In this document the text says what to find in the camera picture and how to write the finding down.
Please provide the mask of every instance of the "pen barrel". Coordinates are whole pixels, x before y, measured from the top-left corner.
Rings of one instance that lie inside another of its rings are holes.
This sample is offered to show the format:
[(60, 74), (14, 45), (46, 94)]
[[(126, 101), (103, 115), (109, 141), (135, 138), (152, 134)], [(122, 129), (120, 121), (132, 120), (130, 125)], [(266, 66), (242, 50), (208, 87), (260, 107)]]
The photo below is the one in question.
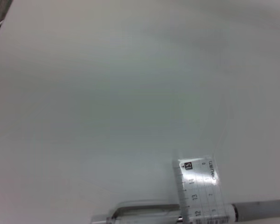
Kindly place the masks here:
[(238, 222), (280, 217), (280, 200), (233, 204)]

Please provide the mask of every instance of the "table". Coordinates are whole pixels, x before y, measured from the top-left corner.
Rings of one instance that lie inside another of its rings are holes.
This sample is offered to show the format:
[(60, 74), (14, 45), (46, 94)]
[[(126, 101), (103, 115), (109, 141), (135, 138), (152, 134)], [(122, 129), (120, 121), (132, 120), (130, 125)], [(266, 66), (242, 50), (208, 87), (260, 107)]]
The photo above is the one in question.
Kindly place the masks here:
[(226, 202), (280, 199), (280, 0), (13, 2), (0, 224), (176, 203), (172, 158), (206, 154)]

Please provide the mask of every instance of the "white surface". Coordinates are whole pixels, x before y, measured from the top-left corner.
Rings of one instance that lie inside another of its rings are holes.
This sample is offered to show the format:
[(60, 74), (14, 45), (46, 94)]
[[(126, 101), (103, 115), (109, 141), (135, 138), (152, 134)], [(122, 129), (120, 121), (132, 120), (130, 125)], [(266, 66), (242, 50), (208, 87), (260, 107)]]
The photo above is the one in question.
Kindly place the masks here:
[(280, 0), (231, 2), (14, 1), (0, 30), (0, 224), (177, 202), (173, 149), (214, 153), (228, 202), (280, 199)]

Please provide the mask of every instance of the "transparent ruler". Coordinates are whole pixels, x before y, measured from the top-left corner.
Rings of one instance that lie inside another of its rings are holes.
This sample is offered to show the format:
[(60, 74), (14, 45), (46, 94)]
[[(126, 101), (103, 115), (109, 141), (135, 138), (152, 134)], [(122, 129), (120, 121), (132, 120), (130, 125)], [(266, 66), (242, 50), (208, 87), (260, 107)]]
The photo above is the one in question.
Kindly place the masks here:
[(235, 219), (225, 205), (215, 160), (211, 156), (173, 162), (184, 224), (226, 224)]

